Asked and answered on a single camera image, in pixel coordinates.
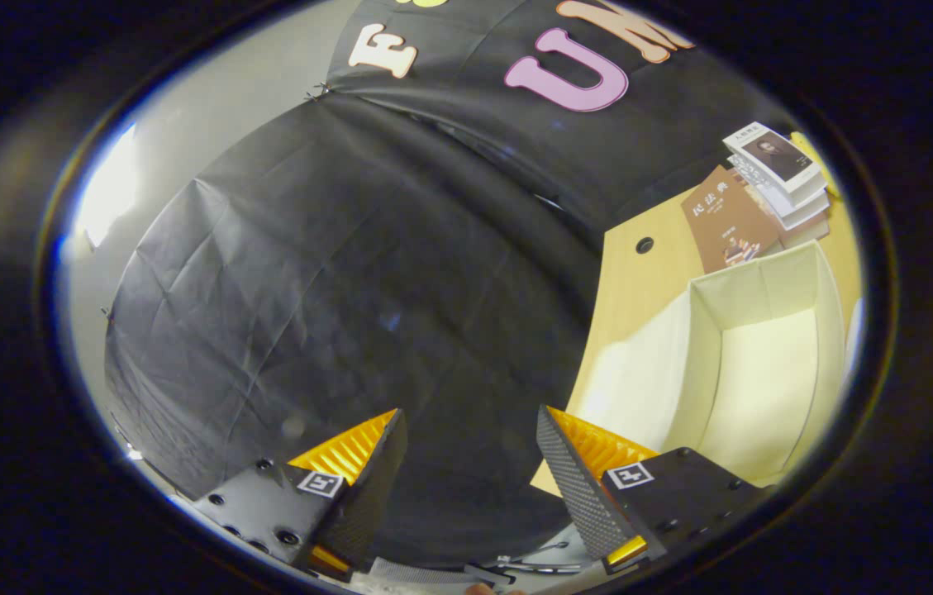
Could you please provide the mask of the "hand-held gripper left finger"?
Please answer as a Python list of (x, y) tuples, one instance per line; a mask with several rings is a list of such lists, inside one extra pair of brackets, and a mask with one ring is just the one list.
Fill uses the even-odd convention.
[(373, 563), (407, 445), (405, 413), (392, 409), (288, 462), (258, 459), (191, 508), (282, 564), (348, 579)]

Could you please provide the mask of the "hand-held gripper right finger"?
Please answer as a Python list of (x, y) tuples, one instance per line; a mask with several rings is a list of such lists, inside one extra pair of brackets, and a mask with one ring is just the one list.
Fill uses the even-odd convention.
[(704, 545), (764, 496), (697, 450), (657, 455), (550, 406), (536, 440), (588, 557), (610, 574)]

